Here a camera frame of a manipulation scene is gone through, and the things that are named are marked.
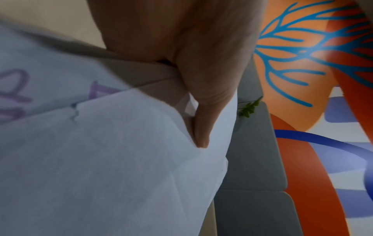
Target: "paper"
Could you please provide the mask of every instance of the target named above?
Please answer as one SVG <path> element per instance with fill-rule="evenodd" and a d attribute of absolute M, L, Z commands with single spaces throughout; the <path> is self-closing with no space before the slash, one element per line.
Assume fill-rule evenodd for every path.
<path fill-rule="evenodd" d="M 60 52 L 4 25 L 0 42 L 0 68 L 29 78 L 8 93 L 32 99 L 0 96 L 24 112 L 0 125 L 0 235 L 198 235 L 227 170 L 236 96 L 198 149 L 173 69 Z"/>

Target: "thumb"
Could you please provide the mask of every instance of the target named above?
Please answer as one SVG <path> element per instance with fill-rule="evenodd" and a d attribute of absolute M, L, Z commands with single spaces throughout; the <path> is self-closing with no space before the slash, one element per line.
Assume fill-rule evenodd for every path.
<path fill-rule="evenodd" d="M 210 133 L 220 113 L 231 100 L 229 99 L 214 104 L 199 104 L 194 117 L 194 138 L 197 147 L 207 148 L 210 142 Z"/>

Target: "mural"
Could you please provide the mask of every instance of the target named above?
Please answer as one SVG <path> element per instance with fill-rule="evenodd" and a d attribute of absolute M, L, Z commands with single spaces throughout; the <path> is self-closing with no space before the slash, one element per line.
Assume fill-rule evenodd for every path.
<path fill-rule="evenodd" d="M 373 235 L 369 20 L 347 0 L 269 0 L 254 60 L 304 235 Z"/>

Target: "gray panel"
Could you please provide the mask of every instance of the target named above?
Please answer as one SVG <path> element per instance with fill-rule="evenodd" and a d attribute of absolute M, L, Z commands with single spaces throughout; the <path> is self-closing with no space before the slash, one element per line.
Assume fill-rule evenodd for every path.
<path fill-rule="evenodd" d="M 285 170 L 264 102 L 250 118 L 237 118 L 227 159 L 228 171 L 221 189 L 286 189 Z"/>
<path fill-rule="evenodd" d="M 284 192 L 219 190 L 215 197 L 219 236 L 302 236 L 291 197 Z"/>
<path fill-rule="evenodd" d="M 242 76 L 237 93 L 238 103 L 255 101 L 260 96 L 263 96 L 263 90 L 261 89 L 253 58 Z"/>

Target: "human hand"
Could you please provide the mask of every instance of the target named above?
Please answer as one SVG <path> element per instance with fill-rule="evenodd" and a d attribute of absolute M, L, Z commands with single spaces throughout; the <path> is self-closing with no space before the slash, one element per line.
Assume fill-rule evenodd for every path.
<path fill-rule="evenodd" d="M 199 105 L 194 136 L 206 148 L 258 38 L 267 0 L 88 0 L 108 50 L 168 60 Z"/>

